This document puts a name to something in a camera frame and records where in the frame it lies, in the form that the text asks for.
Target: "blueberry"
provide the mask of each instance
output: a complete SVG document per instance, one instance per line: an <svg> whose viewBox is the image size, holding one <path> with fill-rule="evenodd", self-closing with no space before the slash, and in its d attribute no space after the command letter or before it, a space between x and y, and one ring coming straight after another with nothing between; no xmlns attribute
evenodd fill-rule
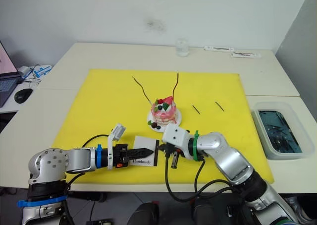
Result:
<svg viewBox="0 0 317 225"><path fill-rule="evenodd" d="M156 128L158 126L158 124L156 122L152 122L151 127L152 128Z"/></svg>

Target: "computer mouse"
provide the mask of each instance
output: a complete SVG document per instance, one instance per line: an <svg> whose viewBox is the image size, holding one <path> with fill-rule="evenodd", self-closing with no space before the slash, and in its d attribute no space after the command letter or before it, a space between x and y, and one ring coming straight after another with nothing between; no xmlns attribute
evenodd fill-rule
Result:
<svg viewBox="0 0 317 225"><path fill-rule="evenodd" d="M20 91L15 93L14 100L18 104L21 104L21 103L25 102L28 99L28 97L31 95L32 91L33 91L32 89L20 90Z"/></svg>

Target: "laptop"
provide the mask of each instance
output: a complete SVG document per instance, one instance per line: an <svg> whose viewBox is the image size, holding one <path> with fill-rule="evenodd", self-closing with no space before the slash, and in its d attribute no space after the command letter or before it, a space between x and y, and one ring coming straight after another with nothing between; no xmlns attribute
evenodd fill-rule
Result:
<svg viewBox="0 0 317 225"><path fill-rule="evenodd" d="M10 97L17 83L21 81L18 70L0 42L0 108Z"/></svg>

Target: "white card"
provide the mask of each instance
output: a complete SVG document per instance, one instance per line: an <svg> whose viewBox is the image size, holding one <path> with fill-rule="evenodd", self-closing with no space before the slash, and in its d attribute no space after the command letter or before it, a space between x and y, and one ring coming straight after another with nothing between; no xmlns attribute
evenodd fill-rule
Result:
<svg viewBox="0 0 317 225"><path fill-rule="evenodd" d="M159 140L149 137L135 136L133 149L148 148L153 151L151 155L145 158L130 160L129 165L156 167L158 165Z"/></svg>

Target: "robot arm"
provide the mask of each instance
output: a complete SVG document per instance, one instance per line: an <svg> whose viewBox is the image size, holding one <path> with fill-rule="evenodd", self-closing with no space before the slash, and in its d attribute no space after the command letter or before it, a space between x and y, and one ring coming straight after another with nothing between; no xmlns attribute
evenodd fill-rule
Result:
<svg viewBox="0 0 317 225"><path fill-rule="evenodd" d="M29 189L26 201L19 201L17 206L23 207L22 224L38 221L46 224L60 224L62 215L67 211L67 173L85 173L98 168L122 168L128 166L129 160L149 156L152 150L127 149L127 144L117 144L112 148L113 140L119 140L125 127L117 124L108 136L108 147L75 148L63 150L49 148L35 154L29 161Z"/></svg>
<svg viewBox="0 0 317 225"><path fill-rule="evenodd" d="M196 131L195 135L191 135L185 129L170 123L162 140L167 145L180 149L187 159L198 161L203 155L212 157L217 168L254 210L261 224L269 225L280 217L297 222L291 207L260 177L238 150L228 145L222 134L212 132L200 136Z"/></svg>

